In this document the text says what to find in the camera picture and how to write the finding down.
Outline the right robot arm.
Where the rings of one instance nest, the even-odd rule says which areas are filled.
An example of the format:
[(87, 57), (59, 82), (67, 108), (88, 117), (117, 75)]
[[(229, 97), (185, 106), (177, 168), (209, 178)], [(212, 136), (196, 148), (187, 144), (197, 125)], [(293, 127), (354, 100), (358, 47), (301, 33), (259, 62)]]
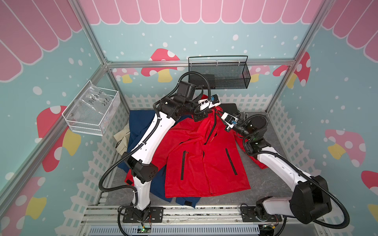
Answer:
[(255, 207), (258, 220), (265, 221), (273, 215), (282, 215), (309, 224), (331, 212), (330, 196), (322, 191), (328, 188), (326, 180), (296, 168), (264, 139), (268, 126), (266, 116), (253, 115), (240, 120), (224, 113), (221, 119), (227, 132), (233, 130), (239, 135), (244, 152), (271, 169), (292, 191), (290, 197), (268, 196), (258, 200)]

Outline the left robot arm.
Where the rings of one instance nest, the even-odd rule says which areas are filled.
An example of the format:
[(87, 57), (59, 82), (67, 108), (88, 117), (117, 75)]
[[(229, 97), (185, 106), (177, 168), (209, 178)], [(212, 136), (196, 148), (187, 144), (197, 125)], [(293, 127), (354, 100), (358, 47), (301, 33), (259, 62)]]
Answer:
[(196, 85), (189, 82), (179, 82), (168, 95), (153, 104), (155, 116), (150, 127), (126, 158), (126, 164), (133, 177), (132, 218), (144, 223), (150, 217), (150, 187), (151, 181), (158, 173), (158, 167), (152, 164), (152, 159), (168, 130), (183, 116), (206, 112), (210, 108), (212, 98), (210, 85), (207, 84), (208, 98), (200, 102), (202, 94), (194, 98)]

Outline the red jacket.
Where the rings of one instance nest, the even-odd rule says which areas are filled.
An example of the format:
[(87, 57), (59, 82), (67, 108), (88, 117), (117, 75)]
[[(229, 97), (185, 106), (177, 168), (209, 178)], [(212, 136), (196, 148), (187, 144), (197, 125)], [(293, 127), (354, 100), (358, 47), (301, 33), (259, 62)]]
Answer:
[(158, 168), (150, 192), (168, 202), (172, 198), (214, 197), (251, 188), (238, 148), (241, 136), (227, 132), (217, 107), (195, 122), (186, 118), (163, 137), (152, 158)]

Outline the navy blue jacket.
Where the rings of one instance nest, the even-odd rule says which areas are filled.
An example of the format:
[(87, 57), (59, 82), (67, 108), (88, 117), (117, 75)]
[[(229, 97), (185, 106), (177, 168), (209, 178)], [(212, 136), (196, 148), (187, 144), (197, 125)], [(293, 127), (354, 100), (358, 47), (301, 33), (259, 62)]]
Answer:
[[(128, 144), (128, 151), (133, 150), (139, 142), (148, 133), (148, 128), (154, 119), (154, 111), (133, 111), (130, 120), (130, 140)], [(163, 151), (167, 147), (166, 143), (157, 149), (157, 157), (154, 158), (153, 163), (160, 168), (157, 175), (151, 182), (150, 192), (162, 200), (171, 202), (171, 198), (166, 197), (165, 184), (177, 184), (181, 179), (181, 174), (184, 173), (185, 163), (188, 160), (189, 153), (185, 150), (187, 147), (192, 147), (184, 138), (180, 139), (181, 143), (174, 143), (172, 150), (168, 152), (168, 156), (164, 157)]]

